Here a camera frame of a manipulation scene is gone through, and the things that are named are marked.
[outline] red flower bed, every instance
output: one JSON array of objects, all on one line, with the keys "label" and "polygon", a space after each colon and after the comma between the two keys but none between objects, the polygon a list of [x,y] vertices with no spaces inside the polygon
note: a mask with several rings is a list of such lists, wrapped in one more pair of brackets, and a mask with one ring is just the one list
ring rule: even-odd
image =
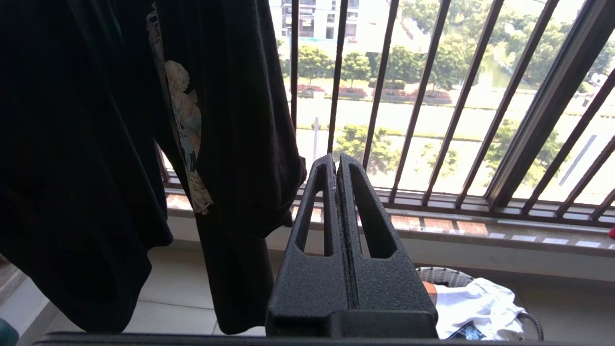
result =
[{"label": "red flower bed", "polygon": [[299,84],[297,85],[297,91],[298,92],[305,92],[305,91],[311,91],[311,92],[325,92],[325,89],[319,87],[319,86],[313,86],[311,84]]},{"label": "red flower bed", "polygon": [[[376,89],[374,89],[371,92],[372,96],[374,95],[375,92],[376,92]],[[383,97],[387,97],[387,96],[392,96],[392,97],[411,97],[412,94],[408,94],[407,92],[405,92],[403,90],[399,90],[399,89],[383,89],[382,96]]]},{"label": "red flower bed", "polygon": [[361,99],[367,96],[365,90],[356,87],[339,87],[339,94],[346,97],[357,97]]},{"label": "red flower bed", "polygon": [[[410,95],[416,99],[416,96],[418,94],[419,94],[419,90],[415,90]],[[427,90],[427,91],[425,91],[425,98],[426,99],[446,100],[446,101],[449,101],[449,103],[451,101],[451,97],[448,95],[448,93],[446,91],[438,91],[438,90],[434,90],[434,91]]]}]

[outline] white cloth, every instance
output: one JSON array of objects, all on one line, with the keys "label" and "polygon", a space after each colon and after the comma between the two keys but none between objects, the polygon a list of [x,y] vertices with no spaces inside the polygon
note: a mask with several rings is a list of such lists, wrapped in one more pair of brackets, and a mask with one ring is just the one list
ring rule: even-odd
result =
[{"label": "white cloth", "polygon": [[515,294],[510,289],[482,278],[462,288],[434,286],[440,339],[523,339],[517,315],[525,309],[513,303]]}]

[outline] textured black plastic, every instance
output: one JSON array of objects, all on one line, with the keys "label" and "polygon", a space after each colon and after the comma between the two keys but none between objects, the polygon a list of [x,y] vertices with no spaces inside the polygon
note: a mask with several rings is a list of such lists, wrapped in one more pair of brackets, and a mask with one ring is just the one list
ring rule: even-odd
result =
[{"label": "textured black plastic", "polygon": [[[325,256],[303,252],[314,199],[323,191]],[[355,201],[369,247],[360,248]],[[310,171],[276,285],[269,336],[432,337],[437,312],[363,167],[342,154]]]},{"label": "textured black plastic", "polygon": [[[391,224],[391,218],[361,164],[348,155],[341,156],[338,184],[338,189],[342,189],[342,213],[349,216],[342,227],[350,238],[347,247],[354,266],[359,301],[356,308],[425,311],[434,317],[435,325],[438,313]],[[361,251],[355,203],[372,257],[370,259],[365,258]]]},{"label": "textured black plastic", "polygon": [[[303,252],[316,193],[323,191],[325,256]],[[267,335],[326,336],[325,322],[348,308],[335,203],[335,166],[330,155],[312,165],[267,311]]]}]

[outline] floor tile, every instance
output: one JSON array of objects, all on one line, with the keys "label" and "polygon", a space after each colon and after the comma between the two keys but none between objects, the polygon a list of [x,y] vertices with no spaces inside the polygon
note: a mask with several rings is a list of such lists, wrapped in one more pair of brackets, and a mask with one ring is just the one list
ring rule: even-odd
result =
[{"label": "floor tile", "polygon": [[531,286],[520,287],[520,292],[528,312],[542,324],[545,340],[613,344],[614,296]]},{"label": "floor tile", "polygon": [[62,312],[58,313],[58,316],[51,322],[45,334],[51,332],[82,332],[83,329],[77,327],[71,322],[66,315]]},{"label": "floor tile", "polygon": [[[213,330],[213,335],[225,335],[220,330],[218,323],[216,323],[216,328]],[[234,334],[232,336],[265,336],[265,327],[253,327],[243,333]]]},{"label": "floor tile", "polygon": [[215,325],[211,309],[139,302],[124,332],[211,335]]},{"label": "floor tile", "polygon": [[187,307],[213,308],[203,254],[157,247],[148,253],[152,272],[139,300]]}]

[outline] floral print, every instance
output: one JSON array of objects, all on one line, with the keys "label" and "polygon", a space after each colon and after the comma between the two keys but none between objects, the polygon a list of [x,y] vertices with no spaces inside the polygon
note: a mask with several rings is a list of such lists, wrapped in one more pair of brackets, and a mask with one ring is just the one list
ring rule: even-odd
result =
[{"label": "floral print", "polygon": [[194,90],[188,91],[190,74],[182,64],[173,60],[164,62],[164,51],[158,26],[156,6],[148,15],[147,27],[154,61],[159,72],[163,90],[170,94],[173,107],[172,125],[176,129],[179,147],[183,151],[184,165],[188,175],[188,187],[192,199],[192,209],[196,214],[206,215],[213,204],[212,197],[203,180],[196,171],[201,138],[201,114],[199,101]]}]

